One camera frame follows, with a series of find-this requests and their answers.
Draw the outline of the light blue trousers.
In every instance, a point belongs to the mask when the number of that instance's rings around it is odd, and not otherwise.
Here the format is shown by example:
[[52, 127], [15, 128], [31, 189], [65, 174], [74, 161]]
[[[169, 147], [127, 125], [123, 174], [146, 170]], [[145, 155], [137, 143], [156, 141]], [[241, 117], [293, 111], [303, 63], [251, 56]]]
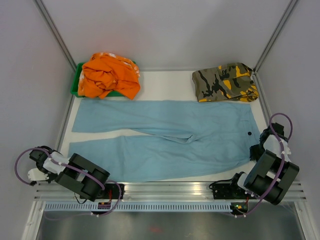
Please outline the light blue trousers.
[[260, 131], [245, 103], [83, 99], [72, 132], [135, 135], [71, 142], [117, 182], [149, 182], [218, 174], [246, 164]]

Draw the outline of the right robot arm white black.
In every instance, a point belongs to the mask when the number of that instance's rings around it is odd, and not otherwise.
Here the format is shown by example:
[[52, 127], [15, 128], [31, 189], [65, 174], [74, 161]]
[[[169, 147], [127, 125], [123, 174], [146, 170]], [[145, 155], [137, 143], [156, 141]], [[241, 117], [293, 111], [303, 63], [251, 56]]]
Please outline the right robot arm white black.
[[249, 148], [249, 157], [255, 162], [252, 170], [236, 173], [228, 185], [228, 193], [233, 198], [240, 198], [245, 192], [262, 196], [265, 201], [278, 205], [286, 195], [300, 168], [289, 160], [291, 150], [284, 126], [272, 123], [263, 130], [259, 143]]

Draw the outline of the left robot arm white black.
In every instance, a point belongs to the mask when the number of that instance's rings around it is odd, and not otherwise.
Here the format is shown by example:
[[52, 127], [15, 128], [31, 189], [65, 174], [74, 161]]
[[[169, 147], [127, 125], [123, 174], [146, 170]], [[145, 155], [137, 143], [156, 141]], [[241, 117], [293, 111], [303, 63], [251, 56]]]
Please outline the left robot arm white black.
[[109, 193], [106, 182], [110, 173], [77, 153], [65, 157], [56, 150], [41, 146], [33, 148], [29, 158], [35, 162], [35, 168], [27, 174], [32, 184], [54, 181], [92, 202]]

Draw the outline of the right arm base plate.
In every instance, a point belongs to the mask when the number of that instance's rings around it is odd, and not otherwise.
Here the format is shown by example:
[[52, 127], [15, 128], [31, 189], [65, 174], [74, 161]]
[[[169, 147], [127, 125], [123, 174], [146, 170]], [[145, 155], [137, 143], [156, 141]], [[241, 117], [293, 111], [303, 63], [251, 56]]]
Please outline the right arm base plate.
[[214, 200], [246, 200], [251, 195], [230, 181], [216, 181], [208, 188], [212, 191]]

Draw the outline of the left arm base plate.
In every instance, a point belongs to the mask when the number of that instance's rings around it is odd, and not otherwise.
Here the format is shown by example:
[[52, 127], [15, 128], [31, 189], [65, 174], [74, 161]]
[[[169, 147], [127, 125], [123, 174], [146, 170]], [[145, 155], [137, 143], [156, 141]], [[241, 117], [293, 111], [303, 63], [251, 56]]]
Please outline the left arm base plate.
[[100, 191], [97, 199], [117, 200], [120, 196], [120, 199], [122, 200], [125, 193], [125, 185], [122, 183], [119, 183], [118, 185], [121, 191], [115, 183], [106, 183], [104, 185], [105, 189]]

